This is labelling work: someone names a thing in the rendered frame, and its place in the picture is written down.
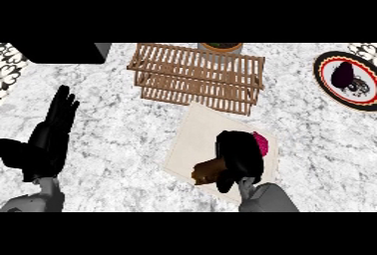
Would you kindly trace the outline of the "brown sweet potato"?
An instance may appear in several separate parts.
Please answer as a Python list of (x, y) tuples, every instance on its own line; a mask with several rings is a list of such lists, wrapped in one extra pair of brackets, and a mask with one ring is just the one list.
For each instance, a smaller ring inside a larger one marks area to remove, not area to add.
[(214, 183), (220, 173), (226, 170), (224, 161), (221, 158), (214, 158), (198, 163), (193, 166), (190, 178), (195, 185)]

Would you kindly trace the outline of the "black and white patterned cloth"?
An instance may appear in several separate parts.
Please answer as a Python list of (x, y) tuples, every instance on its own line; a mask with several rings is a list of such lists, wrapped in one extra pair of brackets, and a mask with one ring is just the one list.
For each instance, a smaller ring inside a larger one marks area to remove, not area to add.
[(348, 51), (377, 66), (377, 43), (350, 43)]
[(10, 43), (0, 43), (0, 102), (10, 95), (28, 59)]

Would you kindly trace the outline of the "black appliance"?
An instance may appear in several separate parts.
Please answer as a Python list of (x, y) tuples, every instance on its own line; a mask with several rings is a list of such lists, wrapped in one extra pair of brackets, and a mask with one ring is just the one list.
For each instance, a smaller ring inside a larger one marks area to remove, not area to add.
[(35, 64), (96, 64), (106, 62), (110, 43), (11, 42), (11, 46)]

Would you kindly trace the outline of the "dark purple eggplant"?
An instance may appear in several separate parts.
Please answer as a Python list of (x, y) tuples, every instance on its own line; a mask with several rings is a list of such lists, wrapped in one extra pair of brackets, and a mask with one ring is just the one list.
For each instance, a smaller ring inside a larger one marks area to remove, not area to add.
[(348, 62), (342, 62), (331, 74), (331, 84), (335, 88), (345, 88), (353, 81), (353, 68)]

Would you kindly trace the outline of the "wooden slatted tiered shelf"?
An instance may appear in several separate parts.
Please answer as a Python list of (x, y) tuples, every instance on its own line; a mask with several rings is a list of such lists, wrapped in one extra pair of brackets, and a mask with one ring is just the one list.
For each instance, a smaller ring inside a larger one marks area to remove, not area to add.
[(248, 116), (263, 90), (263, 64), (263, 57), (138, 43), (127, 69), (143, 99), (184, 106), (196, 102)]

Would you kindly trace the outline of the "magenta vegetable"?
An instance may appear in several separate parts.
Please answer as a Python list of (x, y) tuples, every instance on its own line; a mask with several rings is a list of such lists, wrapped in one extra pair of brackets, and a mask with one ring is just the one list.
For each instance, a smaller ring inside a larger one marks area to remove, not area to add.
[(252, 132), (252, 137), (258, 146), (261, 156), (267, 155), (267, 139), (255, 131)]

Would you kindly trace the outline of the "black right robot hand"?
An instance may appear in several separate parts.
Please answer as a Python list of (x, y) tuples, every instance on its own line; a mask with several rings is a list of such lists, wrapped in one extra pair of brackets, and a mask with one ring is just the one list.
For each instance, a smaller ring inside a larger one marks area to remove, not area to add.
[(243, 177), (252, 177), (254, 183), (260, 182), (263, 157), (249, 132), (224, 130), (215, 136), (215, 157), (221, 158), (224, 163), (224, 170), (215, 181), (220, 193), (227, 193), (232, 184), (239, 182)]

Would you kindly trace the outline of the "grey plant pot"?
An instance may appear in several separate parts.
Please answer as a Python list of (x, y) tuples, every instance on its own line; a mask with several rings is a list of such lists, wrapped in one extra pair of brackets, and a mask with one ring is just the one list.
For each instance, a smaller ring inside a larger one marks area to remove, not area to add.
[(198, 43), (196, 48), (205, 50), (208, 54), (208, 59), (217, 64), (224, 64), (227, 59), (226, 54), (239, 54), (242, 44), (240, 43)]

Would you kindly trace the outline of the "beige placemat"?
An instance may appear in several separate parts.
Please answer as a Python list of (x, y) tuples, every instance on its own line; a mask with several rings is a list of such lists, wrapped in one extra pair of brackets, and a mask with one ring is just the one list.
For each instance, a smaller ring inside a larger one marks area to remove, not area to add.
[(214, 158), (215, 136), (223, 130), (257, 132), (267, 140), (267, 154), (263, 157), (263, 175), (260, 183), (274, 181), (277, 169), (277, 140), (263, 129), (232, 120), (221, 112), (199, 103), (190, 103), (183, 122), (174, 137), (171, 151), (165, 159), (165, 172), (193, 184), (190, 173), (193, 166)]

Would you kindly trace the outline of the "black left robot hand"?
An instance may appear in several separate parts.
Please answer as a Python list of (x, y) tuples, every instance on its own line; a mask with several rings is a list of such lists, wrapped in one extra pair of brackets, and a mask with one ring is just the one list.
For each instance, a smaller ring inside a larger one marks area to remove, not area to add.
[(45, 119), (36, 124), (28, 141), (0, 138), (0, 159), (7, 167), (22, 170), (25, 182), (56, 177), (63, 169), (78, 105), (69, 87), (60, 86)]

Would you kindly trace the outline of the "black-rimmed oval plate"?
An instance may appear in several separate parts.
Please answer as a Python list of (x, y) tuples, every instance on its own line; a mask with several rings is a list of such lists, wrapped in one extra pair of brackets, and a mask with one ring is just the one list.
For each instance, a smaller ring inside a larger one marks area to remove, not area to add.
[(377, 112), (377, 67), (345, 52), (329, 51), (313, 62), (316, 83), (342, 106)]

